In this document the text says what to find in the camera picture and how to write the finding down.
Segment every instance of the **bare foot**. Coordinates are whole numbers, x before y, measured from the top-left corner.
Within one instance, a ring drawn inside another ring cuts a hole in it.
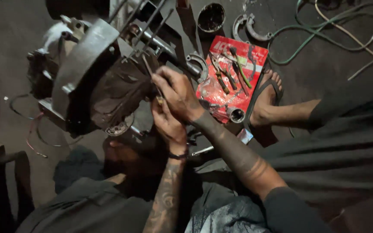
[[[278,89],[281,91],[281,79],[280,76],[272,70],[267,70],[264,72],[262,82],[260,87],[268,80],[272,79],[277,82]],[[276,92],[272,85],[267,86],[263,92],[258,96],[256,103],[254,104],[253,113],[250,116],[250,124],[254,127],[268,125],[270,122],[267,117],[266,108],[272,106],[276,98]]]

